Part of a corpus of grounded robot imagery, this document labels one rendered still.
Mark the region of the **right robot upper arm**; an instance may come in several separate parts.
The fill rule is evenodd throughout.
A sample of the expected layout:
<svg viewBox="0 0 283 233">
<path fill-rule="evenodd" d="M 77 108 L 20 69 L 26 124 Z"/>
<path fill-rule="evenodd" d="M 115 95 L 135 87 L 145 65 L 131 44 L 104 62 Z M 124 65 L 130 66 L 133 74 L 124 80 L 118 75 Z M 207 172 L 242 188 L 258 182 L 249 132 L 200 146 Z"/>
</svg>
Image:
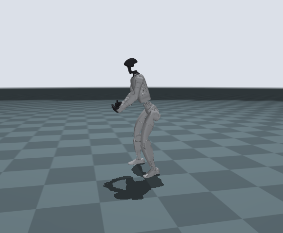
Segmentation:
<svg viewBox="0 0 283 233">
<path fill-rule="evenodd" d="M 134 90 L 132 89 L 132 86 L 130 85 L 130 93 L 128 94 L 128 97 L 130 97 L 131 95 L 134 95 Z"/>
</svg>

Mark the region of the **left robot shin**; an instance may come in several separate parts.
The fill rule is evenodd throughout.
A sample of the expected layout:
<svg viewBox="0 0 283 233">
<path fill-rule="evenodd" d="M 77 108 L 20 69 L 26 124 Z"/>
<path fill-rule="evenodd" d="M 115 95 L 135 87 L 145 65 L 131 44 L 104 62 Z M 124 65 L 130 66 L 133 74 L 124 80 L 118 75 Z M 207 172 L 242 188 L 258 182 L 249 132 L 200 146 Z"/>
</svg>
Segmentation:
<svg viewBox="0 0 283 233">
<path fill-rule="evenodd" d="M 153 170 L 153 171 L 156 170 L 156 166 L 155 166 L 155 163 L 154 163 L 154 154 L 153 154 L 153 149 L 152 149 L 152 146 L 151 146 L 151 142 L 149 140 L 147 140 L 144 143 L 144 148 L 141 145 L 141 149 L 142 149 L 144 157 L 147 160 L 151 170 Z"/>
</svg>

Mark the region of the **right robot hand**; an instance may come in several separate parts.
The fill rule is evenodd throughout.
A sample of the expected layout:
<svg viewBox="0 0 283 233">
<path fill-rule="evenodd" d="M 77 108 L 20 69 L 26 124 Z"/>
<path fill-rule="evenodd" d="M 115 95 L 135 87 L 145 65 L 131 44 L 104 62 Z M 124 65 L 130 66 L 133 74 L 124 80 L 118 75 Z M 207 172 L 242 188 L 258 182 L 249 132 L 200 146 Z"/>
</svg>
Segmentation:
<svg viewBox="0 0 283 233">
<path fill-rule="evenodd" d="M 122 102 L 118 102 L 118 100 L 116 100 L 115 107 L 120 107 L 121 104 Z"/>
</svg>

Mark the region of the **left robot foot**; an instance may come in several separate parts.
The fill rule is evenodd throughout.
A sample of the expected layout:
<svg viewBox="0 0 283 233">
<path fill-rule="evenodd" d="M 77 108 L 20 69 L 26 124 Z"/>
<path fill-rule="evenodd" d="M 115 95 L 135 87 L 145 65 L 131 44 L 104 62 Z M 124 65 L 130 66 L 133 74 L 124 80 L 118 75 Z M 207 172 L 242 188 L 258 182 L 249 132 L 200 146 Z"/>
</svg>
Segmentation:
<svg viewBox="0 0 283 233">
<path fill-rule="evenodd" d="M 159 171 L 159 169 L 156 167 L 156 170 L 149 170 L 147 173 L 145 173 L 144 175 L 143 175 L 143 177 L 144 178 L 150 178 L 150 177 L 152 177 L 152 176 L 154 176 L 154 175 L 156 175 L 156 174 L 159 174 L 160 173 L 160 171 Z"/>
</svg>

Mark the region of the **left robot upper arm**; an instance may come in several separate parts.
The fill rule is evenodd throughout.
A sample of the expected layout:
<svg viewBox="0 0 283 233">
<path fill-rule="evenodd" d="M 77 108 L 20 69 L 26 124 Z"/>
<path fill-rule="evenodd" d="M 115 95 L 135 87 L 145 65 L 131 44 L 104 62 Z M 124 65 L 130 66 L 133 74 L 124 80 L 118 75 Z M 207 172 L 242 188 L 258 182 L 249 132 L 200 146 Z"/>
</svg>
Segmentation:
<svg viewBox="0 0 283 233">
<path fill-rule="evenodd" d="M 136 96 L 136 100 L 138 100 L 139 94 L 140 94 L 140 90 L 141 90 L 141 86 L 143 84 L 143 77 L 136 77 L 135 79 L 135 87 L 134 87 L 134 96 Z"/>
</svg>

